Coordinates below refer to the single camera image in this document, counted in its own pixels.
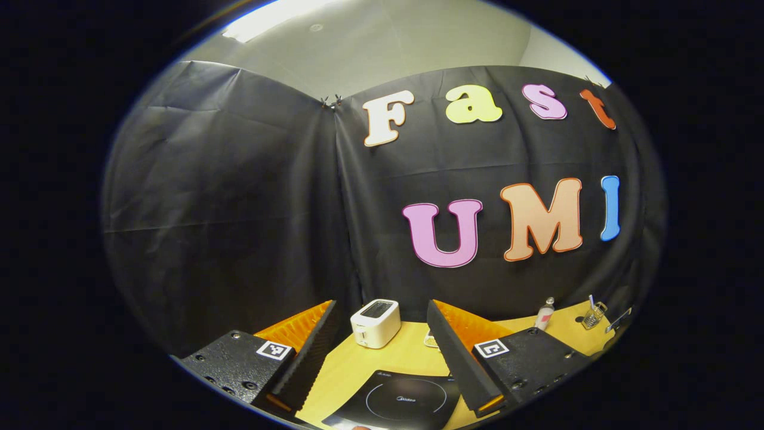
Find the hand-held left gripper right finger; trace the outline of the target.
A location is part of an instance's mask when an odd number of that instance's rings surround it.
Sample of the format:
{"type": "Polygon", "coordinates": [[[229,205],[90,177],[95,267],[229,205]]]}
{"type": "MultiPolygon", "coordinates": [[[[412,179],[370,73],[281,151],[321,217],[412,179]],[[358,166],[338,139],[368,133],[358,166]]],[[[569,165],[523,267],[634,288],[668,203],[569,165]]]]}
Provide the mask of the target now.
{"type": "Polygon", "coordinates": [[[539,328],[509,330],[441,300],[429,302],[427,324],[477,418],[518,409],[592,361],[539,328]]]}

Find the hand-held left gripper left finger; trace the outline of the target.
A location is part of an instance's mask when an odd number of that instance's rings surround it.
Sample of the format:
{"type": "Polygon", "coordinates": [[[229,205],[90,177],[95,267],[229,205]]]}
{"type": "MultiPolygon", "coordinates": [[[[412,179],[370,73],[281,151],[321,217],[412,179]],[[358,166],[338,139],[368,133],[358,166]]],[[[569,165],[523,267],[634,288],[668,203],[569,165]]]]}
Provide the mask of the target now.
{"type": "Polygon", "coordinates": [[[255,406],[303,408],[340,327],[336,300],[257,334],[232,330],[180,360],[194,375],[255,406]]]}

